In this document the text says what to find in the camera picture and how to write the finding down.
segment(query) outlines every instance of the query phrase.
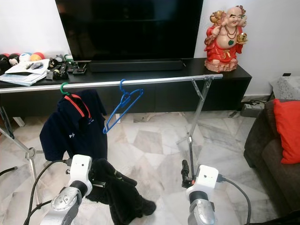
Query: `metal rail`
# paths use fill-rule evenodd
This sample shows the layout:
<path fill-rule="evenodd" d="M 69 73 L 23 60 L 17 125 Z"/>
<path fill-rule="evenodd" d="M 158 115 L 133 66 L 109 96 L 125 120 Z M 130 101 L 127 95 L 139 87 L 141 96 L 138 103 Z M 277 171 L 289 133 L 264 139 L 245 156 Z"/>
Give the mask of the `metal rail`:
<path fill-rule="evenodd" d="M 151 83 L 172 83 L 191 80 L 205 80 L 205 79 L 220 79 L 223 78 L 222 74 L 216 75 L 199 75 L 199 76 L 184 76 L 184 77 L 171 77 L 171 78 L 157 78 L 157 79 L 144 79 L 144 80 L 132 80 L 124 81 L 122 85 L 137 85 L 137 84 L 151 84 Z M 108 82 L 90 82 L 90 83 L 71 83 L 66 84 L 64 89 L 70 88 L 93 88 L 93 87 L 110 87 L 119 86 L 120 81 L 108 81 Z M 18 88 L 2 88 L 0 94 L 27 92 L 27 91 L 42 91 L 42 90 L 59 90 L 60 84 L 55 85 L 43 85 L 43 86 L 30 86 L 30 87 L 18 87 Z"/>

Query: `clothes rack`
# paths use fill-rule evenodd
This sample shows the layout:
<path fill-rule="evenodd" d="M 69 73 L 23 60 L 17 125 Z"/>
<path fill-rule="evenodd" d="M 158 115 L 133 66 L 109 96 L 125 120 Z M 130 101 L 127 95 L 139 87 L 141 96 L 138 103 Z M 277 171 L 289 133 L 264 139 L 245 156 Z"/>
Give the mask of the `clothes rack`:
<path fill-rule="evenodd" d="M 221 79 L 223 78 L 222 74 L 216 74 L 216 75 L 198 75 L 198 76 L 185 76 L 185 77 L 171 77 L 171 78 L 157 78 L 157 79 L 144 79 L 144 80 L 126 80 L 122 83 L 122 85 L 139 85 L 139 84 L 155 84 L 155 83 L 172 83 L 172 82 L 184 82 L 184 81 L 191 81 L 195 91 L 197 92 L 197 95 L 199 96 L 200 100 L 197 106 L 197 110 L 195 113 L 195 117 L 192 123 L 192 127 L 187 134 L 187 137 L 178 141 L 178 143 L 182 142 L 183 140 L 187 140 L 189 146 L 190 146 L 190 160 L 191 165 L 193 164 L 193 154 L 192 154 L 192 143 L 193 143 L 193 133 L 197 124 L 197 120 L 199 118 L 199 115 L 201 113 L 204 101 L 207 97 L 211 82 L 214 79 Z M 198 80 L 204 80 L 204 87 L 202 92 L 199 90 L 197 84 L 195 81 Z M 72 84 L 66 84 L 64 85 L 64 89 L 72 89 L 72 88 L 93 88 L 93 87 L 109 87 L 109 86 L 119 86 L 120 81 L 111 81 L 111 82 L 90 82 L 90 83 L 72 83 Z M 16 93 L 16 92 L 27 92 L 27 91 L 43 91 L 43 90 L 59 90 L 59 85 L 43 85 L 43 86 L 29 86 L 29 87 L 17 87 L 17 88 L 3 88 L 0 89 L 0 94 L 4 93 Z M 35 180 L 36 175 L 36 169 L 35 169 L 35 163 L 34 163 L 34 156 L 37 153 L 43 153 L 43 151 L 36 151 L 34 148 L 28 148 L 26 147 L 22 142 L 20 142 L 15 137 L 11 137 L 4 129 L 0 127 L 0 132 L 6 136 L 8 139 L 10 139 L 12 142 L 14 142 L 20 149 L 25 151 L 25 158 L 29 161 L 30 164 L 30 173 Z M 38 191 L 36 192 L 36 201 L 37 204 L 40 204 L 40 197 L 38 194 Z"/>

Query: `marble floor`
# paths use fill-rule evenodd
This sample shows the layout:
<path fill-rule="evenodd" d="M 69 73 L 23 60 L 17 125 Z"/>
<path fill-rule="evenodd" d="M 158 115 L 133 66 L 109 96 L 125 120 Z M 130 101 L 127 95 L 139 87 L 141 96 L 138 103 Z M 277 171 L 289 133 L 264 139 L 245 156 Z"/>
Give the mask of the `marble floor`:
<path fill-rule="evenodd" d="M 217 168 L 236 182 L 252 204 L 251 222 L 264 222 L 277 215 L 255 171 L 243 157 L 243 146 L 254 118 L 230 117 L 233 111 L 203 112 L 194 133 L 194 162 Z M 131 225 L 186 225 L 189 202 L 181 187 L 181 161 L 188 156 L 188 144 L 176 142 L 185 137 L 193 112 L 128 114 L 108 133 L 108 161 L 123 174 L 138 181 L 137 190 L 155 201 L 151 216 L 137 218 Z M 47 118 L 25 118 L 26 126 L 16 128 L 15 136 L 28 147 L 41 150 L 39 133 Z M 43 154 L 35 157 L 37 172 L 47 164 Z M 0 225 L 23 224 L 31 187 L 24 152 L 3 135 L 0 137 L 0 171 L 18 170 L 0 177 Z M 43 202 L 51 200 L 68 183 L 66 165 L 54 164 L 39 183 Z M 247 202 L 231 184 L 218 183 L 210 199 L 215 204 L 217 225 L 243 225 Z M 49 205 L 38 210 L 30 225 L 40 224 Z M 113 225 L 109 207 L 83 200 L 73 225 Z"/>

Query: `red cushion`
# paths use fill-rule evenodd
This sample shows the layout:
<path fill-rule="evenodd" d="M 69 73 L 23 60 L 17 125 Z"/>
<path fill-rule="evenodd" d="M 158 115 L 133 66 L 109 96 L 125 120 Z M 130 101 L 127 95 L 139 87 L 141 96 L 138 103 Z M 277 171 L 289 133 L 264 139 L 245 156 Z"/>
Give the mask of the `red cushion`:
<path fill-rule="evenodd" d="M 300 163 L 300 101 L 274 100 L 277 131 L 283 147 L 283 164 Z"/>

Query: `green hanger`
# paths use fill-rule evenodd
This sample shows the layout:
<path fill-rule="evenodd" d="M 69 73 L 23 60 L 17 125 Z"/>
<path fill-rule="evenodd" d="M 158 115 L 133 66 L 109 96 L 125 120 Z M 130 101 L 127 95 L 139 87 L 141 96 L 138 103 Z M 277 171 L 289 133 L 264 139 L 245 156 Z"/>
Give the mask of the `green hanger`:
<path fill-rule="evenodd" d="M 63 95 L 70 95 L 69 92 L 65 92 L 65 91 L 63 90 L 63 87 L 64 87 L 66 84 L 69 84 L 69 83 L 68 83 L 68 82 L 64 82 L 64 83 L 61 84 L 61 86 L 60 86 L 60 91 L 61 91 L 61 93 L 62 93 Z"/>

